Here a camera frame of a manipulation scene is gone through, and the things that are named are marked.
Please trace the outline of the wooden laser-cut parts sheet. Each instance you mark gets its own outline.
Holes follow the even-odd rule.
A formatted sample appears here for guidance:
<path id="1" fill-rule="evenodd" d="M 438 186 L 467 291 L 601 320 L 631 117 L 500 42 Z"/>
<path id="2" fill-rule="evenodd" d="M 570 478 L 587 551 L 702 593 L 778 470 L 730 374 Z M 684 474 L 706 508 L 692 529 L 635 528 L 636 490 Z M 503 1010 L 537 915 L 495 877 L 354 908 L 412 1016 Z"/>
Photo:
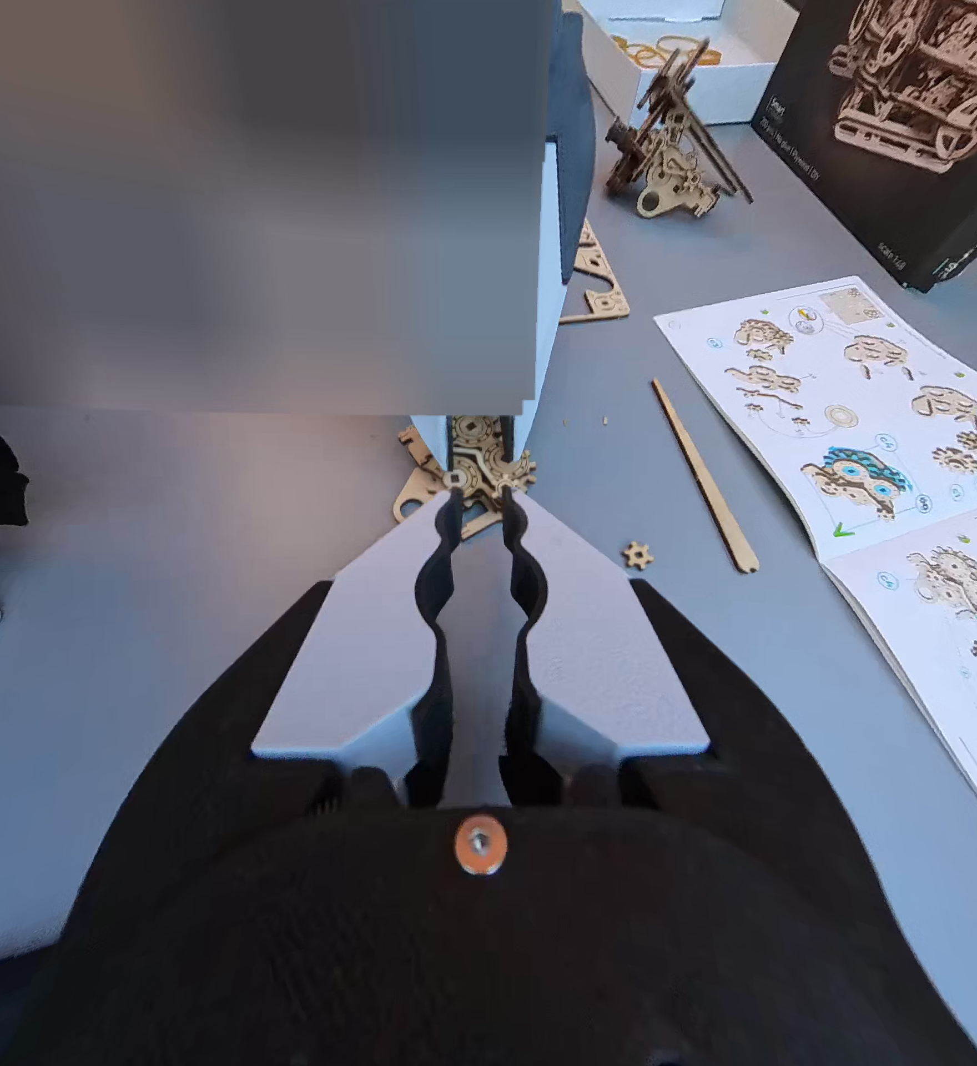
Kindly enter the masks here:
<path id="1" fill-rule="evenodd" d="M 610 262 L 601 242 L 596 238 L 588 219 L 583 221 L 579 237 L 572 279 L 574 280 L 576 277 L 591 278 L 602 282 L 605 288 L 602 290 L 586 289 L 583 292 L 586 311 L 561 314 L 559 326 L 617 321 L 629 316 L 630 307 L 626 295 L 618 282 L 615 271 L 610 268 Z"/>

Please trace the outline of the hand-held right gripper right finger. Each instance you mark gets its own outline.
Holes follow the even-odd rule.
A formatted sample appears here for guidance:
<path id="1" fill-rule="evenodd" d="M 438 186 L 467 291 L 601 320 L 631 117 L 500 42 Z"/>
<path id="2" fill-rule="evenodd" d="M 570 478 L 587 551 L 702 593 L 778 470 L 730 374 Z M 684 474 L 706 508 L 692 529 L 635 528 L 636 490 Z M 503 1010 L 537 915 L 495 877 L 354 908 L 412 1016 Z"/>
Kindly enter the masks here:
<path id="1" fill-rule="evenodd" d="M 710 752 L 709 732 L 622 569 L 524 492 L 505 492 L 522 610 L 500 778 L 514 807 L 561 803 L 584 772 Z"/>

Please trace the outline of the dark wooden model mechanism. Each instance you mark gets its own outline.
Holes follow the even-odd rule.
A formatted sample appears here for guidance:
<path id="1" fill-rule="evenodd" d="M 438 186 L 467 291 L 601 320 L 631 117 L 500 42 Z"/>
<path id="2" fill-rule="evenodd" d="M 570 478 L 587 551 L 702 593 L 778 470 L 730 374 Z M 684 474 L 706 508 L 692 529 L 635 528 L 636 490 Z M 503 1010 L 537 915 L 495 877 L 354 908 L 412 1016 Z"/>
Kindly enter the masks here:
<path id="1" fill-rule="evenodd" d="M 722 195 L 740 196 L 748 205 L 754 201 L 693 110 L 688 94 L 696 67 L 695 61 L 680 61 L 658 69 L 638 102 L 644 122 L 632 126 L 617 117 L 605 135 L 618 151 L 606 191 L 616 196 L 640 185 L 634 205 L 641 219 L 660 219 L 675 210 L 701 219 Z"/>

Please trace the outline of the black product box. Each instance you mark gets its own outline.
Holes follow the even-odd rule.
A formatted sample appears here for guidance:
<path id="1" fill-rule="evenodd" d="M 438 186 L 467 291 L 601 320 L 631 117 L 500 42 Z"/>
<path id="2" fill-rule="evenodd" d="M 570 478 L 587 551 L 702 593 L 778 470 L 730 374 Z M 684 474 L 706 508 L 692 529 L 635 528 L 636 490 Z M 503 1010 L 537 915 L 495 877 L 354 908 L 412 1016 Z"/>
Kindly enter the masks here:
<path id="1" fill-rule="evenodd" d="M 809 1 L 751 125 L 897 282 L 977 256 L 977 1 Z"/>

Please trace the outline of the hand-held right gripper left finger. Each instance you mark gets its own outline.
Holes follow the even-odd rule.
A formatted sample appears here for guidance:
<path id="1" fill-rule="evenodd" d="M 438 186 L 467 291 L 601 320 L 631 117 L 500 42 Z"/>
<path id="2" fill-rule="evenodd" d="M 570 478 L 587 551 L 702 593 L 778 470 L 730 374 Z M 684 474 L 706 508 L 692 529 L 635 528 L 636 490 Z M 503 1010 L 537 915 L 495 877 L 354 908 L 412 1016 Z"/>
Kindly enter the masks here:
<path id="1" fill-rule="evenodd" d="M 256 757 L 378 768 L 407 804 L 441 800 L 454 700 L 437 618 L 455 589 L 462 512 L 460 492 L 436 494 L 323 584 Z"/>

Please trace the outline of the tapered wooden stick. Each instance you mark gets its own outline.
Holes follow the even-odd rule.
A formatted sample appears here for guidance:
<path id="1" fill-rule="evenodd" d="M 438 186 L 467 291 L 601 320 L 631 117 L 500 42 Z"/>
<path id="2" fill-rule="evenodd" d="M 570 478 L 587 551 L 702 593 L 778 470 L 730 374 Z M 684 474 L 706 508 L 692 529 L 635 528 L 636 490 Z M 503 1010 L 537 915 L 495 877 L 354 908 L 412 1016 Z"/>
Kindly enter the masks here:
<path id="1" fill-rule="evenodd" d="M 706 461 L 703 459 L 693 438 L 684 427 L 682 419 L 679 418 L 675 407 L 660 383 L 660 379 L 652 379 L 651 387 L 658 400 L 660 407 L 668 421 L 668 425 L 673 432 L 675 441 L 682 451 L 698 491 L 701 494 L 709 510 L 710 517 L 716 527 L 724 549 L 731 558 L 733 565 L 742 575 L 754 575 L 761 565 L 759 559 L 744 535 L 740 524 L 728 506 L 721 489 L 716 480 L 712 477 Z"/>

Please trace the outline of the yellow rubber band bundle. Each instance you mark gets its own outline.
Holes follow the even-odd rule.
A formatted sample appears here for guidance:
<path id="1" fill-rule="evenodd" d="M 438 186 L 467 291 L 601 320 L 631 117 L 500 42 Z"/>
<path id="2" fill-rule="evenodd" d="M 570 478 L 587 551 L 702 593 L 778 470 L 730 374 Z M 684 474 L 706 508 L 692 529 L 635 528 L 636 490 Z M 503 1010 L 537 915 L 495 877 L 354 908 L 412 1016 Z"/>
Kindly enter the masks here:
<path id="1" fill-rule="evenodd" d="M 657 71 L 680 61 L 695 61 L 696 65 L 716 66 L 722 60 L 721 51 L 709 47 L 707 41 L 698 41 L 686 35 L 662 35 L 655 44 L 631 42 L 618 34 L 610 34 L 610 39 L 644 71 Z"/>

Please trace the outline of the white instruction booklet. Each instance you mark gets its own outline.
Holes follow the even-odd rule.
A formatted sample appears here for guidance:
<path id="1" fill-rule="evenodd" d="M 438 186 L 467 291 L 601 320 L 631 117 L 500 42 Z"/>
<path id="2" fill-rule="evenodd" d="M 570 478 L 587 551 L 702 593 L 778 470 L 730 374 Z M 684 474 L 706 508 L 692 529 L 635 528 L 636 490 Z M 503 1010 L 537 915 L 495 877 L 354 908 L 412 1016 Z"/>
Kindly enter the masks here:
<path id="1" fill-rule="evenodd" d="M 977 795 L 977 372 L 854 276 L 655 323 Z"/>

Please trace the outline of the white cardboard box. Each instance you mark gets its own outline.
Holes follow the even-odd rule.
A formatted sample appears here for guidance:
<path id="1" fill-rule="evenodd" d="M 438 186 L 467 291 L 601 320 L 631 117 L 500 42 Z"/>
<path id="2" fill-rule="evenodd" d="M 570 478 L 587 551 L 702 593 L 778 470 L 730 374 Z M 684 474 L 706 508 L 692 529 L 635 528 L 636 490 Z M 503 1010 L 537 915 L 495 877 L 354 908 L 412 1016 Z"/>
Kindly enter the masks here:
<path id="1" fill-rule="evenodd" d="M 638 107 L 660 66 L 655 50 L 686 52 L 703 38 L 719 54 L 698 65 L 688 98 L 709 126 L 748 123 L 799 13 L 785 1 L 585 1 L 583 56 L 596 93 L 616 117 Z"/>

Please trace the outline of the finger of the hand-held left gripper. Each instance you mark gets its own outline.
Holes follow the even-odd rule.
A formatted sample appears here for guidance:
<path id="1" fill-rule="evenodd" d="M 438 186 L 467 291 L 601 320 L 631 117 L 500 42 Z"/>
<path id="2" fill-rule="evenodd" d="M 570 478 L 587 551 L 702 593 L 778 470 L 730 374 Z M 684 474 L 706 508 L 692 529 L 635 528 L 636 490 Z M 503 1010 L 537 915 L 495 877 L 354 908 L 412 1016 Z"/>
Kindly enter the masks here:
<path id="1" fill-rule="evenodd" d="M 526 447 L 537 407 L 546 384 L 546 374 L 559 328 L 566 285 L 561 279 L 561 226 L 558 149 L 546 142 L 541 189 L 540 243 L 536 288 L 535 393 L 522 402 L 522 411 L 512 417 L 512 459 Z"/>
<path id="2" fill-rule="evenodd" d="M 416 416 L 412 426 L 421 445 L 410 445 L 410 453 L 420 468 L 427 468 L 430 459 L 441 473 L 451 469 L 451 417 Z"/>

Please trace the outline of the wooden gear assembly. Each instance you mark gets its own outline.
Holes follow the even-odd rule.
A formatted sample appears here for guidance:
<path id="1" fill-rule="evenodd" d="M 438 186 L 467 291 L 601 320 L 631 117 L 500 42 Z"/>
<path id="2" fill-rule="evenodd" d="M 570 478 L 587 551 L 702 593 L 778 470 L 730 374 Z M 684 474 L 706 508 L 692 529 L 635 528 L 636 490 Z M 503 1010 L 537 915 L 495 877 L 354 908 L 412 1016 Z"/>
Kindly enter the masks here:
<path id="1" fill-rule="evenodd" d="M 470 540 L 490 526 L 502 520 L 502 491 L 504 488 L 527 491 L 536 481 L 536 462 L 530 451 L 522 451 L 517 461 L 505 461 L 505 440 L 499 419 L 483 416 L 462 416 L 454 421 L 451 470 L 463 468 L 469 473 L 469 488 L 463 491 L 465 512 L 481 510 L 475 517 L 466 516 L 461 539 Z M 410 445 L 422 445 L 412 424 L 398 433 L 398 445 L 405 446 L 409 456 Z M 416 465 L 414 471 L 404 483 L 392 505 L 392 516 L 397 522 L 405 518 L 404 508 L 413 512 L 445 490 L 442 473 L 430 459 L 427 468 Z"/>

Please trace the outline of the grey desk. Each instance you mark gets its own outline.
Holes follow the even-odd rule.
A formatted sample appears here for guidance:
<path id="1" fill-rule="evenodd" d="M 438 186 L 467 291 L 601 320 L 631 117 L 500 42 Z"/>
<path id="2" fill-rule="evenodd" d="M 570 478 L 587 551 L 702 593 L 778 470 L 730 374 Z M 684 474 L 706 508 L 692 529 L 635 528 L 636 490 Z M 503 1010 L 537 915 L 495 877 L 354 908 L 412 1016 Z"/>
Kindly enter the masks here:
<path id="1" fill-rule="evenodd" d="M 859 275 L 977 369 L 977 261 L 901 289 L 746 126 L 719 130 L 754 194 L 658 224 L 590 203 L 625 320 L 563 327 L 530 437 L 535 497 L 645 578 L 762 688 L 814 753 L 905 934 L 977 1041 L 977 798 L 814 559 L 775 483 L 654 314 Z M 729 558 L 651 387 L 755 551 Z M 0 959 L 56 936 L 140 771 L 306 589 L 392 527 L 405 417 L 0 407 L 30 524 L 0 527 Z"/>

